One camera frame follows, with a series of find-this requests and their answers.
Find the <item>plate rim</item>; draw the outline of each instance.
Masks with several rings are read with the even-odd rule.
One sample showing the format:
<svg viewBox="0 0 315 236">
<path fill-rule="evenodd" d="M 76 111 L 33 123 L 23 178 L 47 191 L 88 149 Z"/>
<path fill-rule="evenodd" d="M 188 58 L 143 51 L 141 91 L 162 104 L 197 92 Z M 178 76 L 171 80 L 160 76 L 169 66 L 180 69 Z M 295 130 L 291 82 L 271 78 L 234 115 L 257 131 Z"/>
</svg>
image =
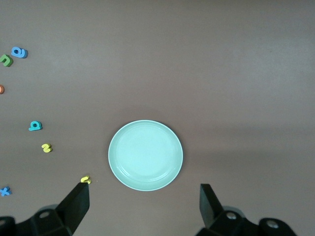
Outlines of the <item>plate rim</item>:
<svg viewBox="0 0 315 236">
<path fill-rule="evenodd" d="M 175 136 L 175 138 L 176 138 L 176 140 L 177 140 L 177 142 L 178 142 L 178 144 L 179 144 L 179 146 L 180 146 L 180 150 L 181 150 L 180 167 L 178 168 L 178 171 L 176 172 L 176 174 L 174 175 L 174 177 L 173 177 L 170 181 L 168 181 L 167 184 L 165 184 L 165 185 L 163 185 L 163 186 L 161 186 L 161 187 L 159 187 L 159 188 L 140 189 L 140 188 L 135 188 L 135 187 L 132 187 L 132 186 L 130 186 L 130 185 L 124 183 L 120 178 L 117 177 L 117 175 L 116 175 L 115 172 L 113 171 L 113 168 L 112 168 L 112 165 L 111 165 L 111 162 L 110 162 L 110 154 L 109 154 L 109 153 L 110 153 L 110 148 L 111 148 L 111 146 L 112 146 L 112 143 L 113 143 L 113 140 L 115 139 L 115 137 L 121 132 L 121 130 L 125 129 L 127 126 L 130 126 L 130 125 L 132 125 L 132 124 L 134 124 L 134 123 L 139 123 L 139 122 L 151 122 L 151 123 L 155 123 L 155 124 L 157 124 L 157 125 L 164 126 L 168 131 L 170 131 L 170 132 Z M 114 174 L 114 176 L 115 176 L 122 184 L 124 184 L 125 186 L 127 186 L 127 187 L 129 187 L 129 188 L 131 188 L 131 189 L 138 190 L 138 191 L 143 191 L 143 192 L 149 192 L 149 191 L 159 190 L 159 189 L 161 189 L 161 188 L 166 187 L 166 186 L 169 185 L 171 182 L 173 182 L 173 180 L 178 176 L 180 170 L 182 169 L 182 166 L 183 166 L 183 159 L 184 159 L 183 146 L 182 146 L 181 141 L 179 140 L 179 138 L 178 138 L 177 135 L 175 134 L 175 132 L 174 132 L 171 128 L 169 128 L 167 125 L 165 125 L 165 124 L 163 124 L 163 123 L 161 123 L 161 122 L 158 122 L 158 121 L 156 121 L 156 120 L 150 120 L 150 119 L 134 120 L 134 121 L 132 121 L 132 122 L 129 122 L 129 123 L 123 125 L 123 126 L 115 133 L 115 135 L 113 136 L 113 138 L 112 138 L 112 140 L 111 140 L 111 142 L 110 142 L 110 144 L 109 144 L 109 147 L 108 147 L 108 163 L 109 163 L 109 167 L 110 167 L 112 173 Z"/>
</svg>

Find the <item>screw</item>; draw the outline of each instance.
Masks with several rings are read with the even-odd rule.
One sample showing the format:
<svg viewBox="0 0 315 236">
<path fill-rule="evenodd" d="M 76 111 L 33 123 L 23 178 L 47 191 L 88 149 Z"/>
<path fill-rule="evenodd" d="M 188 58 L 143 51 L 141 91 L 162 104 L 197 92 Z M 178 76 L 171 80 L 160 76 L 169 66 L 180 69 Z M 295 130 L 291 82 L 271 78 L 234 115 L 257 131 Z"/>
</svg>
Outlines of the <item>screw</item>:
<svg viewBox="0 0 315 236">
<path fill-rule="evenodd" d="M 230 219 L 230 220 L 235 220 L 236 219 L 236 215 L 233 212 L 228 212 L 226 214 L 226 216 Z"/>
<path fill-rule="evenodd" d="M 39 215 L 39 218 L 45 218 L 49 215 L 49 211 L 45 211 Z"/>
<path fill-rule="evenodd" d="M 273 229 L 279 228 L 279 225 L 278 225 L 275 221 L 273 221 L 273 220 L 268 220 L 268 221 L 267 221 L 267 225 L 268 225 L 270 228 L 273 228 Z"/>
</svg>

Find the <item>turquoise plate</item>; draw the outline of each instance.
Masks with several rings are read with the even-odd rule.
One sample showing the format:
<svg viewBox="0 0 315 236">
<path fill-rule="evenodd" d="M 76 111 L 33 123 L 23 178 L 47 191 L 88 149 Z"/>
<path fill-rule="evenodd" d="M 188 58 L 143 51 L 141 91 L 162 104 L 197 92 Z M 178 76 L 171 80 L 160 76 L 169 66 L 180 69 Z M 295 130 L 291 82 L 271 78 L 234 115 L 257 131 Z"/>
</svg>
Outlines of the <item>turquoise plate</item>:
<svg viewBox="0 0 315 236">
<path fill-rule="evenodd" d="M 183 149 L 176 134 L 164 124 L 137 120 L 114 135 L 108 161 L 121 183 L 139 191 L 153 191 L 178 175 Z"/>
</svg>

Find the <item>gray table surface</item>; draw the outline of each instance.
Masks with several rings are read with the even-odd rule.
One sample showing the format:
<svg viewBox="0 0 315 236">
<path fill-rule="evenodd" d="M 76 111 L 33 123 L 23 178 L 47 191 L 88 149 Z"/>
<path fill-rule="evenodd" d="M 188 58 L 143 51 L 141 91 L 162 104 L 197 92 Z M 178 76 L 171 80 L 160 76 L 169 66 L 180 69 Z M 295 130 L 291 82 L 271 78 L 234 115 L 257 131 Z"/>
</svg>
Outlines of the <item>gray table surface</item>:
<svg viewBox="0 0 315 236">
<path fill-rule="evenodd" d="M 21 222 L 90 174 L 75 236 L 193 236 L 201 183 L 254 223 L 313 236 L 314 12 L 313 0 L 0 0 L 0 54 L 29 52 L 0 64 L 0 187 L 13 193 L 0 215 Z M 183 145 L 158 191 L 124 186 L 108 164 L 111 138 L 138 119 Z"/>
</svg>

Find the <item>round plate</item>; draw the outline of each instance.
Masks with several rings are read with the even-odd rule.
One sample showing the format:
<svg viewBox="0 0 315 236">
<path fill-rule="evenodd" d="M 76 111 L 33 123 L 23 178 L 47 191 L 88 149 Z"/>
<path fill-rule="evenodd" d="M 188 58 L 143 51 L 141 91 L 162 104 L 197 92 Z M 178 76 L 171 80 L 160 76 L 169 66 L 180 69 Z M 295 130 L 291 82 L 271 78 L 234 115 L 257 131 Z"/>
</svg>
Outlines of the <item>round plate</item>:
<svg viewBox="0 0 315 236">
<path fill-rule="evenodd" d="M 183 149 L 176 134 L 153 120 L 137 120 L 114 135 L 108 150 L 110 168 L 124 185 L 153 191 L 178 175 Z"/>
</svg>

